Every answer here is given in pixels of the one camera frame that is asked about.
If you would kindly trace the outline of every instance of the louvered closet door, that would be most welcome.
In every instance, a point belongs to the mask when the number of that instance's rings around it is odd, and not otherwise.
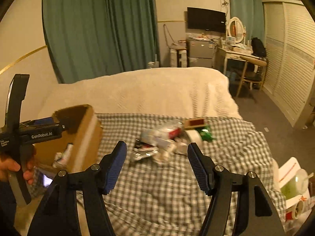
[[[265,3],[266,52],[269,59],[264,87],[273,95],[284,48],[284,11],[281,2]]]
[[[296,121],[314,81],[315,23],[302,5],[284,3],[283,8],[286,44],[274,96]]]

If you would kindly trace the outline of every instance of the clutter pile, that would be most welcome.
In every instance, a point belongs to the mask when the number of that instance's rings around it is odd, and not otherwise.
[[[159,165],[171,160],[174,154],[187,155],[190,143],[196,143],[203,149],[203,141],[211,142],[214,138],[204,118],[174,119],[154,129],[144,129],[140,139],[136,139],[132,161],[152,157]]]
[[[291,157],[279,169],[279,187],[286,197],[284,230],[287,235],[294,235],[314,207],[315,196],[309,190],[309,179],[313,176],[314,173],[308,174],[300,167],[295,157]]]

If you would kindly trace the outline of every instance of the checkered blanket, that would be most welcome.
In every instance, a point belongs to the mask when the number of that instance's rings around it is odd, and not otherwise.
[[[151,158],[131,162],[135,140],[144,128],[153,128],[174,117],[149,114],[97,114],[103,127],[99,161],[119,140],[128,146],[126,161],[115,189],[104,196],[116,235],[198,235],[211,198],[200,190],[187,156],[174,154],[158,165]],[[209,117],[211,143],[203,154],[232,173],[255,171],[284,222],[285,197],[273,190],[272,156],[262,132],[252,123],[236,118]],[[83,204],[82,194],[78,201]],[[226,235],[235,220],[237,193],[232,193]]]

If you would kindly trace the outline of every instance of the white drawer unit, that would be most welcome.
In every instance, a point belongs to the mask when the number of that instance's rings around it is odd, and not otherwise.
[[[170,66],[187,67],[187,50],[170,49]]]

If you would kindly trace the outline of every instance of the power cord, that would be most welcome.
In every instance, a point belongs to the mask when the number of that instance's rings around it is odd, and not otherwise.
[[[167,37],[166,37],[166,31],[165,30],[167,30],[167,32],[168,32],[169,36],[171,37],[173,43],[175,43],[175,41],[174,41],[173,37],[171,36],[171,34],[169,32],[169,29],[167,28],[167,25],[164,24],[163,25],[163,32],[164,32],[165,42],[166,42],[166,45],[168,46],[168,48],[170,49],[171,47],[169,46],[169,44],[167,42]]]
[[[218,45],[215,44],[215,53],[213,55],[215,56],[217,52],[218,52]]]
[[[225,7],[226,8],[226,13],[225,15],[227,15],[228,11],[229,11],[229,8],[228,8],[228,5],[229,3],[226,1],[226,0],[223,0],[224,2],[222,3],[222,7]]]

